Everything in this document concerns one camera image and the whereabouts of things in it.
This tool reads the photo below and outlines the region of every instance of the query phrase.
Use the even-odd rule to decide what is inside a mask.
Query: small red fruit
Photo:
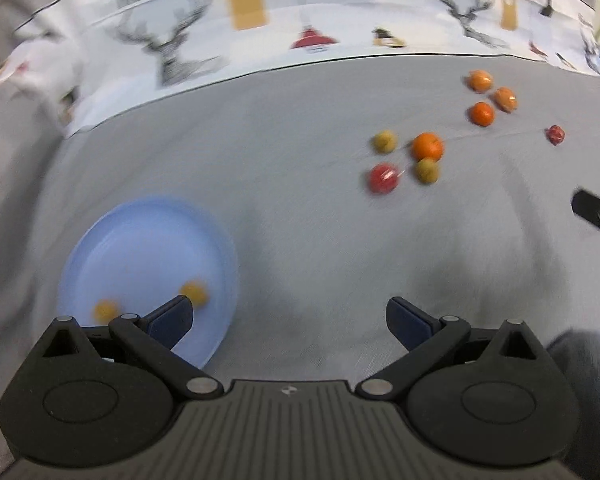
[[[395,189],[400,171],[393,164],[381,162],[369,172],[369,189],[374,193],[387,194]]]
[[[564,140],[564,130],[555,124],[546,131],[546,138],[552,145],[557,146]]]

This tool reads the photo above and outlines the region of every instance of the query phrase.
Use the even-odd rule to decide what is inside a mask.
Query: red pendant lamp illustration
[[[309,23],[307,16],[304,14],[305,5],[306,0],[298,0],[302,32],[300,38],[291,45],[291,49],[304,48],[309,52],[319,52],[327,50],[329,45],[338,43],[338,40],[322,35],[319,30]]]

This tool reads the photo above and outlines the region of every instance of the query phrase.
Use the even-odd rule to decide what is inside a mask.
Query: yellow fruit
[[[374,147],[378,153],[391,153],[398,146],[398,137],[391,130],[383,130],[374,137]]]
[[[93,318],[100,324],[109,324],[109,321],[121,314],[120,307],[113,300],[100,300],[93,307]]]
[[[423,158],[416,164],[416,174],[424,184],[433,184],[440,177],[440,167],[432,158]]]
[[[189,298],[193,308],[205,306],[209,302],[209,293],[203,282],[192,280],[180,287],[180,294]]]

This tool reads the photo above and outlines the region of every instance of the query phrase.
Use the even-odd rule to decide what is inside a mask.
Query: gray sleeve
[[[586,480],[600,480],[600,334],[567,332],[548,350],[580,403],[580,426],[566,465]]]
[[[27,250],[47,168],[62,141],[42,99],[0,84],[0,396],[36,335],[30,332],[35,273]],[[0,470],[11,461],[0,432]]]

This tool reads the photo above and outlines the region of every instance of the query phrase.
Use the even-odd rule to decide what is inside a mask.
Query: gray tablecloth
[[[520,108],[479,128],[475,68]],[[560,124],[552,146],[544,129]],[[407,172],[388,196],[365,190],[384,157],[369,139],[446,140],[432,186]],[[410,169],[406,150],[387,160]],[[102,214],[146,194],[208,208],[232,235],[240,299],[208,371],[231,378],[358,381],[403,353],[384,325],[402,295],[478,326],[525,319],[547,342],[600,330],[600,233],[570,209],[600,194],[600,79],[540,62],[391,57],[245,76],[147,104],[64,144],[40,202],[34,332],[54,314],[70,250]]]

